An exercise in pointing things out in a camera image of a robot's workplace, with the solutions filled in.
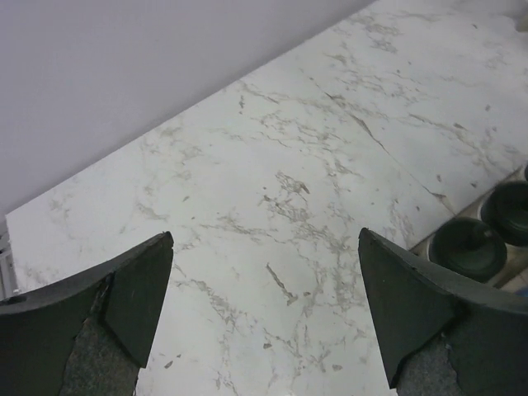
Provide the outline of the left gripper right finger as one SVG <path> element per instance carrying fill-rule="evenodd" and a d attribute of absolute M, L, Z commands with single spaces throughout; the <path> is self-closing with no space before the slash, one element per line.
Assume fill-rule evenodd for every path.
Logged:
<path fill-rule="evenodd" d="M 363 228 L 358 252 L 389 387 L 399 395 L 525 395 L 527 299 Z"/>

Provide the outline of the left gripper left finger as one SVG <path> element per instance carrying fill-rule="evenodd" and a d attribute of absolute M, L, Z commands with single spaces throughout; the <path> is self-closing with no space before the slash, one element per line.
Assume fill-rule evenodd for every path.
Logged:
<path fill-rule="evenodd" d="M 159 233 L 107 262 L 1 303 L 3 395 L 133 395 L 172 270 Z"/>

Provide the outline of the black knob-lid glass jar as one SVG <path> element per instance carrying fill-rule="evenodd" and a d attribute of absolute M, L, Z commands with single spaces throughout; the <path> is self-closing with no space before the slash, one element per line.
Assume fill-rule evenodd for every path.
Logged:
<path fill-rule="evenodd" d="M 428 260 L 474 281 L 486 283 L 507 263 L 507 246 L 483 221 L 468 217 L 443 224 L 427 248 Z"/>

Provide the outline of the clear three-slot organizer tray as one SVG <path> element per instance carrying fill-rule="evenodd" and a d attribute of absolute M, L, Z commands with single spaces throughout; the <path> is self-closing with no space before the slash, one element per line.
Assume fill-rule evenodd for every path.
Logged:
<path fill-rule="evenodd" d="M 463 208 L 411 252 L 474 281 L 527 294 L 527 165 Z"/>

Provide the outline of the black-lid white jar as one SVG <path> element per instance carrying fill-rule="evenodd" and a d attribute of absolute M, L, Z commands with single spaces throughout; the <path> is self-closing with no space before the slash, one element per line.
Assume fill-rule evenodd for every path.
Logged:
<path fill-rule="evenodd" d="M 480 216 L 506 243 L 527 246 L 527 182 L 498 185 L 483 202 Z"/>

